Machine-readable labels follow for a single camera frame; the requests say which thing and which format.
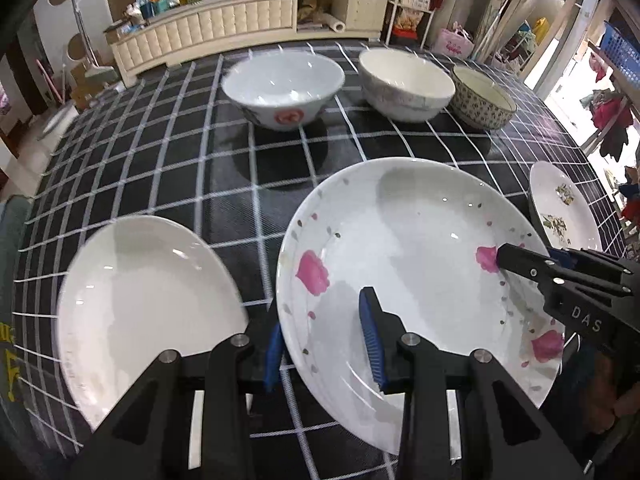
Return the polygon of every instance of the floral plate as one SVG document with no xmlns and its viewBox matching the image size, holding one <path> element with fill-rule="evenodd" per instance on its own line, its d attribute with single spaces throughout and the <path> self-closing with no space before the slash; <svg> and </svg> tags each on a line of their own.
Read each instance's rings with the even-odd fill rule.
<svg viewBox="0 0 640 480">
<path fill-rule="evenodd" d="M 439 348 L 491 351 L 539 406 L 558 371 L 564 327 L 544 313 L 534 282 L 498 269 L 505 242 L 546 254 L 507 199 L 437 162 L 371 160 L 313 190 L 285 234 L 276 297 L 289 353 L 324 409 L 398 453 L 403 398 L 383 395 L 371 376 L 358 317 L 367 285 L 407 330 Z"/>
<path fill-rule="evenodd" d="M 572 180 L 549 162 L 536 162 L 529 175 L 529 206 L 537 231 L 556 249 L 602 250 L 589 204 Z"/>
</svg>

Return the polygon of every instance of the black checkered tablecloth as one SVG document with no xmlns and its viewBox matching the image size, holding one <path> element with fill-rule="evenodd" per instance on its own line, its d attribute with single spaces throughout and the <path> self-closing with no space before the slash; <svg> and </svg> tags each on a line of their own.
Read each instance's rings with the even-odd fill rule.
<svg viewBox="0 0 640 480">
<path fill-rule="evenodd" d="M 502 130 L 483 132 L 444 110 L 424 124 L 394 123 L 363 99 L 359 41 L 265 45 L 168 72 L 147 73 L 107 94 L 63 137 L 33 203 L 15 280 L 14 323 L 24 404 L 39 437 L 72 458 L 90 437 L 60 369 L 56 300 L 71 260 L 119 216 L 154 214 L 187 226 L 212 247 L 249 314 L 273 297 L 278 250 L 298 205 L 322 180 L 362 160 L 416 156 L 467 171 L 527 217 L 529 170 L 548 160 L 578 185 L 606 251 L 623 253 L 618 218 L 592 167 L 558 120 L 519 80 L 472 62 L 421 53 L 444 68 L 464 62 L 518 104 Z M 256 51 L 299 48 L 335 59 L 346 82 L 319 120 L 278 133 L 247 123 L 220 79 Z M 252 443 L 259 478 L 393 479 L 395 457 L 350 435 L 316 403 L 292 365 L 282 385 L 255 397 Z"/>
</svg>

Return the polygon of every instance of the metal bolt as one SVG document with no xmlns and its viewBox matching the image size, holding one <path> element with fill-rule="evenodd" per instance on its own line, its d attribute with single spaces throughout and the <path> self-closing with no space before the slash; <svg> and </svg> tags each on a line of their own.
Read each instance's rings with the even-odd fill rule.
<svg viewBox="0 0 640 480">
<path fill-rule="evenodd" d="M 413 332 L 407 332 L 406 334 L 402 334 L 400 341 L 407 346 L 416 346 L 420 342 L 420 336 Z"/>
<path fill-rule="evenodd" d="M 238 348 L 242 348 L 243 346 L 247 346 L 249 344 L 249 336 L 245 334 L 236 334 L 231 336 L 231 344 L 233 346 L 237 346 Z"/>
<path fill-rule="evenodd" d="M 474 358 L 479 363 L 488 363 L 494 356 L 491 355 L 491 352 L 485 350 L 484 348 L 479 348 L 474 352 Z"/>
<path fill-rule="evenodd" d="M 160 352 L 160 355 L 158 356 L 158 360 L 164 364 L 173 363 L 177 358 L 178 352 L 175 350 L 164 350 Z"/>
</svg>

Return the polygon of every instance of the bowl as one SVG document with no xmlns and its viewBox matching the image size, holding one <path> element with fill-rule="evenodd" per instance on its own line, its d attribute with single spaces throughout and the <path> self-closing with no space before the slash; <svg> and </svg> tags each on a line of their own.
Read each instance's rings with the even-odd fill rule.
<svg viewBox="0 0 640 480">
<path fill-rule="evenodd" d="M 335 61 L 284 50 L 237 63 L 222 90 L 252 123 L 287 131 L 313 121 L 343 84 Z"/>
<path fill-rule="evenodd" d="M 469 126 L 499 130 L 511 121 L 518 109 L 507 92 L 478 70 L 455 66 L 453 82 L 456 94 L 451 108 Z"/>
<path fill-rule="evenodd" d="M 396 121 L 428 121 L 449 104 L 456 92 L 443 69 L 408 52 L 372 48 L 360 54 L 359 62 L 365 99 Z"/>
</svg>

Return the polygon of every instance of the oval white plate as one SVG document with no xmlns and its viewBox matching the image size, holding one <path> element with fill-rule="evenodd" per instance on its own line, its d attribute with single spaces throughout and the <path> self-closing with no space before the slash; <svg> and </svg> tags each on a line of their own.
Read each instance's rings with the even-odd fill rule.
<svg viewBox="0 0 640 480">
<path fill-rule="evenodd" d="M 367 285 L 383 309 L 439 348 L 489 349 L 539 406 L 558 371 L 564 327 L 543 312 L 533 282 L 495 267 L 505 242 L 546 254 L 507 199 L 437 162 L 371 160 L 313 190 L 285 234 L 276 296 L 293 362 L 328 413 L 398 453 L 402 395 L 380 394 L 358 318 Z"/>
<path fill-rule="evenodd" d="M 162 350 L 211 350 L 246 325 L 236 284 L 200 238 L 164 218 L 123 217 L 69 267 L 58 349 L 69 391 L 94 430 Z"/>
<path fill-rule="evenodd" d="M 529 193 L 534 206 L 531 216 L 537 217 L 551 246 L 602 250 L 589 204 L 562 171 L 549 162 L 536 162 L 529 175 Z"/>
</svg>

